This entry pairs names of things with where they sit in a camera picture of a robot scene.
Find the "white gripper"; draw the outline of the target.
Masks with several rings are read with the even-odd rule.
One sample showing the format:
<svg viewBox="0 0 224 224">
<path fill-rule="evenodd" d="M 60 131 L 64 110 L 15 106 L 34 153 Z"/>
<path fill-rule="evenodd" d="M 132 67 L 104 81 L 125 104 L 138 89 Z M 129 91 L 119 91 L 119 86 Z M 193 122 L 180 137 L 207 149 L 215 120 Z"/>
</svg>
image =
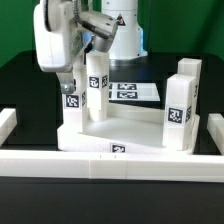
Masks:
<svg viewBox="0 0 224 224">
<path fill-rule="evenodd" d="M 76 90 L 74 62 L 91 42 L 92 35 L 76 21 L 70 0 L 40 0 L 34 9 L 37 61 L 44 72 L 57 73 L 62 94 Z"/>
</svg>

